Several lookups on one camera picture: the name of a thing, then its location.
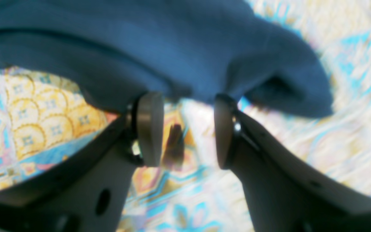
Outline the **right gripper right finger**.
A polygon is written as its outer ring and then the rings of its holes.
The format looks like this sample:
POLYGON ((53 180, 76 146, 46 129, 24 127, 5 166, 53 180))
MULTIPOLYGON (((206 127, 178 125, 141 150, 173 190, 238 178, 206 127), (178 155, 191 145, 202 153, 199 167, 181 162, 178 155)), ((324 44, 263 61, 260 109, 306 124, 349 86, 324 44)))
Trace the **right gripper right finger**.
POLYGON ((371 232, 371 197, 304 163, 226 94, 214 123, 218 165, 242 183, 256 232, 371 232))

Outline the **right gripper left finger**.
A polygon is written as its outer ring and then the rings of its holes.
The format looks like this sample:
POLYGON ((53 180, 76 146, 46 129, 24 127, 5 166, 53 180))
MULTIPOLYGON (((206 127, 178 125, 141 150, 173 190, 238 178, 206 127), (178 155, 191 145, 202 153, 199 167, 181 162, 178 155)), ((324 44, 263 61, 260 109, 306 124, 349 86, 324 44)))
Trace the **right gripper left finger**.
POLYGON ((77 154, 0 191, 0 232, 115 232, 138 167, 158 167, 164 99, 142 95, 77 154))

